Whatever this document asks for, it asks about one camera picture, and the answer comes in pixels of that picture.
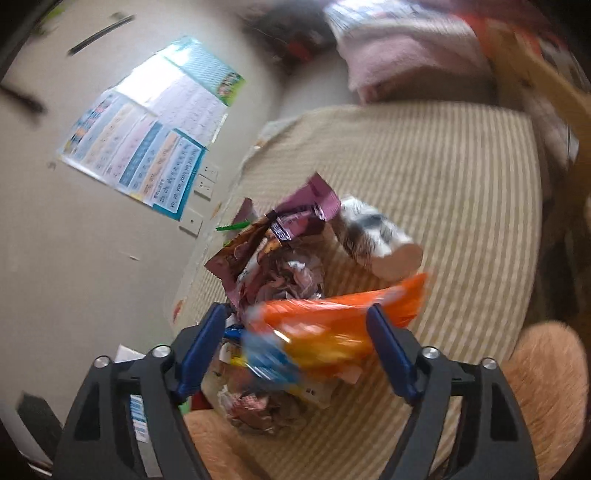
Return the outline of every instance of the beige wall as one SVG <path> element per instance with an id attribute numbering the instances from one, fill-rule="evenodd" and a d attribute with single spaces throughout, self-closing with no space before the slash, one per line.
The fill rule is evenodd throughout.
<path id="1" fill-rule="evenodd" d="M 73 122 L 169 42 L 183 34 L 204 42 L 246 79 L 208 153 L 222 168 L 214 197 L 188 203 L 208 219 L 256 133 L 275 115 L 278 79 L 237 20 L 215 5 L 77 0 L 55 32 L 22 49 L 7 75 L 49 110 L 35 125 L 0 98 L 0 416 L 30 455 L 40 456 L 12 410 L 21 391 L 45 397 L 65 421 L 94 357 L 113 355 L 120 343 L 146 351 L 169 342 L 168 318 L 199 242 L 177 222 L 55 162 Z M 136 20 L 66 56 L 117 11 Z M 200 237 L 209 228 L 206 222 Z"/>

